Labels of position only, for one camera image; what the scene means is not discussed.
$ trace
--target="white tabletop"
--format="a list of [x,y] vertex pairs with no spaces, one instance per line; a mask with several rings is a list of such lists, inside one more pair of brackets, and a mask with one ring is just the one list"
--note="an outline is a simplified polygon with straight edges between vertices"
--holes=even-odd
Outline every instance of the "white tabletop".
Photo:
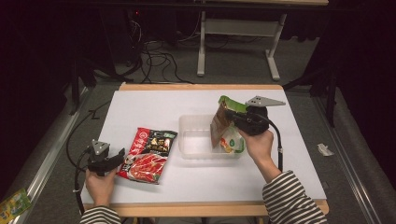
[[[284,171],[292,170],[297,175],[308,196],[325,200],[326,195],[283,90],[116,91],[99,141],[110,144],[109,156],[116,155],[123,147],[128,152],[137,127],[178,132],[181,115],[215,114],[221,95],[241,103],[256,95],[286,102],[286,105],[268,107],[269,119],[281,133]],[[159,185],[137,183],[117,176],[111,203],[262,201],[265,182],[246,151],[239,159],[184,160],[178,140],[172,145]],[[272,156],[277,162],[276,139]],[[92,203],[85,188],[81,198],[83,203]]]

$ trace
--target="striped sleeve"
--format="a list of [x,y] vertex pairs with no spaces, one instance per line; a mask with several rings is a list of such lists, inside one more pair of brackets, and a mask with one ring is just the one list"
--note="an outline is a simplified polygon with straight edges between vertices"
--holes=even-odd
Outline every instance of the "striped sleeve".
[[85,211],[80,224],[120,224],[120,217],[116,211],[105,207],[97,206]]
[[262,198],[273,223],[327,223],[293,171],[282,173],[265,185]]

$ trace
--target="table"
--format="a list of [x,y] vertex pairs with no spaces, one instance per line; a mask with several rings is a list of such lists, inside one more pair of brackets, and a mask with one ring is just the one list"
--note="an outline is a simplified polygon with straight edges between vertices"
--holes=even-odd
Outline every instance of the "table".
[[[217,0],[216,2],[240,2],[247,4],[281,4],[281,5],[304,5],[304,6],[327,6],[327,0]],[[272,37],[271,48],[265,50],[265,58],[270,68],[274,81],[279,81],[280,76],[276,68],[274,54],[276,46],[282,34],[287,14],[283,13],[278,21],[241,21],[225,19],[207,19],[205,11],[201,12],[201,40],[198,53],[197,75],[205,75],[205,35],[251,35]]]
[[[308,196],[315,199],[327,214],[326,195],[285,92],[277,85],[123,84],[114,93],[98,140],[108,142],[109,156],[114,156],[123,147],[129,149],[137,127],[178,132],[180,115],[214,114],[222,94],[239,102],[262,95],[287,103],[268,108],[269,118],[282,136],[284,170],[293,170],[297,174]],[[184,160],[180,156],[178,141],[176,139],[172,145],[159,185],[116,178],[110,207],[121,217],[267,215],[262,202],[262,186],[265,183],[246,151],[238,160]],[[273,148],[273,158],[277,161],[276,146]],[[85,188],[81,199],[86,209],[92,207],[92,199]]]

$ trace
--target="plastic container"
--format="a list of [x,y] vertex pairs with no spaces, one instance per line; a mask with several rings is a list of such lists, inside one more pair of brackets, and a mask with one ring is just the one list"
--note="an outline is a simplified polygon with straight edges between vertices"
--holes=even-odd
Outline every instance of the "plastic container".
[[178,148],[187,160],[238,159],[240,153],[227,153],[218,144],[212,148],[210,123],[214,115],[183,115],[178,123]]

